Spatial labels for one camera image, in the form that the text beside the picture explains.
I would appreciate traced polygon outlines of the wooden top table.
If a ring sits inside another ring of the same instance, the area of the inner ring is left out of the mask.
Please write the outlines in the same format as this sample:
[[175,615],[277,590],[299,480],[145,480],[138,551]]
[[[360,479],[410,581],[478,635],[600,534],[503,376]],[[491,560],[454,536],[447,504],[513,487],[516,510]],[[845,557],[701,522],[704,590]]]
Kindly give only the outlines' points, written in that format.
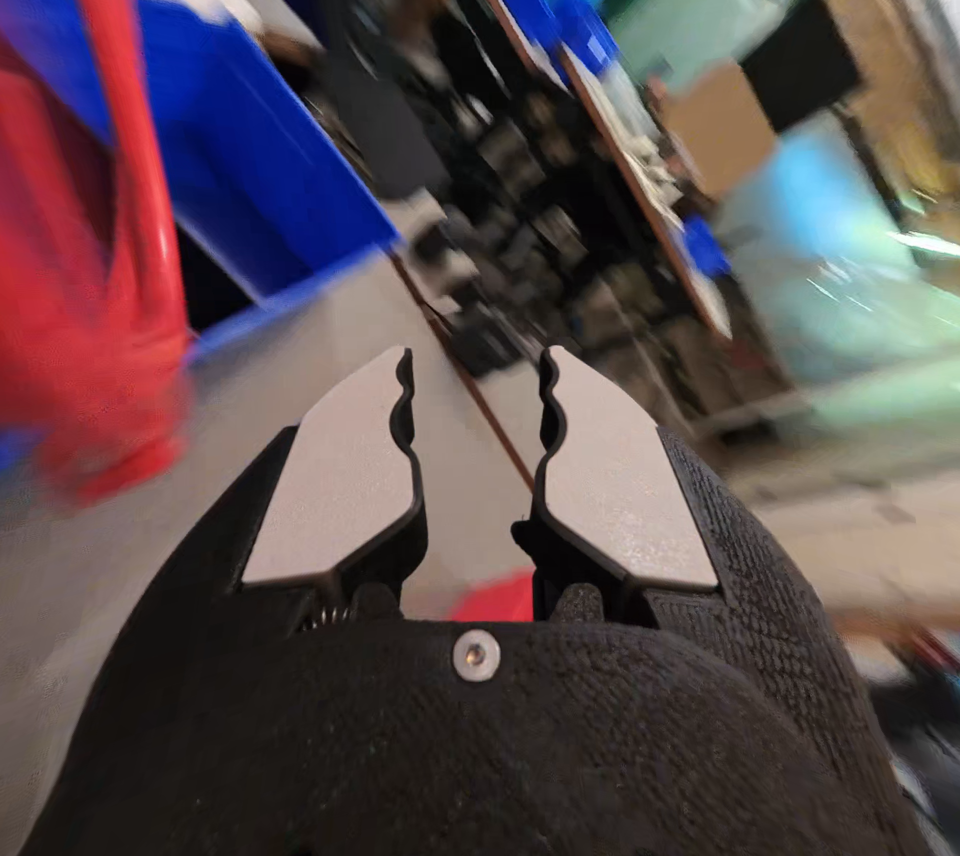
[[[515,65],[522,69],[522,82],[537,73],[542,80],[558,85],[561,90],[567,89],[544,49],[529,41],[503,0],[464,0],[459,2],[459,6],[469,19],[474,19],[475,15],[479,17],[481,30],[493,32],[491,45],[498,52],[503,46],[508,46],[512,59],[510,69]],[[685,243],[681,222],[667,204],[663,186],[654,182],[651,167],[644,165],[630,152],[626,130],[599,80],[569,47],[559,48],[558,62],[570,80],[572,93],[629,186],[636,205],[651,227],[673,274],[681,282],[698,316],[717,339],[729,343],[733,329],[726,302],[716,285],[696,268]]]

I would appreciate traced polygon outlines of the wooden sign board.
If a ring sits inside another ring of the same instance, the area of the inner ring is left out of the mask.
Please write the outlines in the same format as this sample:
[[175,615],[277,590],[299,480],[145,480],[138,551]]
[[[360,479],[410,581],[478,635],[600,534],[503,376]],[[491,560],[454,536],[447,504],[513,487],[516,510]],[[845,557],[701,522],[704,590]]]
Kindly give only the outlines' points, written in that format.
[[742,68],[714,64],[666,98],[663,122],[698,189],[723,200],[779,148],[780,140]]

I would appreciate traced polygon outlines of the black square panel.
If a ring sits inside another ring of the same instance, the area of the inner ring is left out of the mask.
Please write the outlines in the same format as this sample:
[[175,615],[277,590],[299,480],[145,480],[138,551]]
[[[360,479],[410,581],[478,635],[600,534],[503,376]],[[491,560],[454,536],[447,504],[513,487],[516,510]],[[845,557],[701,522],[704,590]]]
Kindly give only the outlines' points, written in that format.
[[863,83],[825,0],[796,0],[738,64],[777,134],[842,102]]

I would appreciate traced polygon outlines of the blue parts bin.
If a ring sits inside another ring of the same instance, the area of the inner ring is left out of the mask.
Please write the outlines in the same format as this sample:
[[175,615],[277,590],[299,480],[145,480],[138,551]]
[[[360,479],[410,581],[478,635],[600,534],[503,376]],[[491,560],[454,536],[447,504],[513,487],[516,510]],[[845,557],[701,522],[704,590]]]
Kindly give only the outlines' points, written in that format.
[[559,39],[594,76],[618,62],[619,49],[606,23],[589,0],[555,0]]
[[502,0],[522,33],[533,45],[546,52],[561,40],[561,27],[547,0]]

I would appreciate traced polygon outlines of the black case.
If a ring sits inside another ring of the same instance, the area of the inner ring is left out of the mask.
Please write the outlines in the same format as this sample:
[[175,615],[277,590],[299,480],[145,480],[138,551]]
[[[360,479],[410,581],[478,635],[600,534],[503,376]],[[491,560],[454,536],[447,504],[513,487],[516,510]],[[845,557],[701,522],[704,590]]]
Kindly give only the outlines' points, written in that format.
[[352,55],[327,52],[322,59],[321,88],[359,151],[374,194],[399,201],[445,190],[449,171],[400,88]]

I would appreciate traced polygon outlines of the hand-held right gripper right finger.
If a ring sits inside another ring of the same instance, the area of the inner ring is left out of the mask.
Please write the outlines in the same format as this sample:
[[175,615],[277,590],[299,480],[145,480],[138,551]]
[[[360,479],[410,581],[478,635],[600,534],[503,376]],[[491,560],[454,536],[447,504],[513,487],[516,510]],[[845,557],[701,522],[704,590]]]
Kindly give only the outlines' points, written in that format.
[[664,435],[629,394],[561,346],[538,363],[543,455],[513,540],[534,563],[534,614],[570,586],[599,592],[608,620],[654,620],[647,595],[720,593]]

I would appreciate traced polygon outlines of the small blue bin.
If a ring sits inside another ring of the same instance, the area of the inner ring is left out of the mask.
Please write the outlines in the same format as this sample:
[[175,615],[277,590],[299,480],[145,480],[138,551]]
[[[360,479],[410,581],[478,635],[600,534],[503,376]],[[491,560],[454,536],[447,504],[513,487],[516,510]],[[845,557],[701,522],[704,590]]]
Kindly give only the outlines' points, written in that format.
[[717,279],[731,273],[725,250],[700,214],[693,213],[682,219],[680,240],[693,267],[704,277]]

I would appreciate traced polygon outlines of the black bin divider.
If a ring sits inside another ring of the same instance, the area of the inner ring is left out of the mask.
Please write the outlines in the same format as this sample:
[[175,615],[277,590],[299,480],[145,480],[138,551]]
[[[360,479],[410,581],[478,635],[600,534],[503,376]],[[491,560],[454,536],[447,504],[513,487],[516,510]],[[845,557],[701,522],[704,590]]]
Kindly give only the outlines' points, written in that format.
[[186,231],[177,226],[175,233],[186,314],[194,333],[203,334],[255,305]]

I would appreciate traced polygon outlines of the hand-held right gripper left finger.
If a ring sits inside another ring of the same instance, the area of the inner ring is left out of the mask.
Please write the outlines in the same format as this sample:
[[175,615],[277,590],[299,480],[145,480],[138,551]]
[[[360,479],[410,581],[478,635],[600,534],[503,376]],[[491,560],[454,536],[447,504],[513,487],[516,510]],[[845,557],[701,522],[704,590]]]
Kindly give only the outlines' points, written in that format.
[[414,387],[412,350],[393,346],[306,413],[247,557],[244,589],[309,587],[328,610],[366,585],[402,598],[428,547]]

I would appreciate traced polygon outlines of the blue storage bin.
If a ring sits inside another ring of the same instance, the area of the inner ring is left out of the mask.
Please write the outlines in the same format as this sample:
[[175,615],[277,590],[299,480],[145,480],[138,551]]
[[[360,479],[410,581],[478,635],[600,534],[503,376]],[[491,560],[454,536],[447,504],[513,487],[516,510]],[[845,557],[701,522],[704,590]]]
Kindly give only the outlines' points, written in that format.
[[198,334],[198,360],[306,305],[400,235],[239,23],[137,4],[177,225],[254,302]]

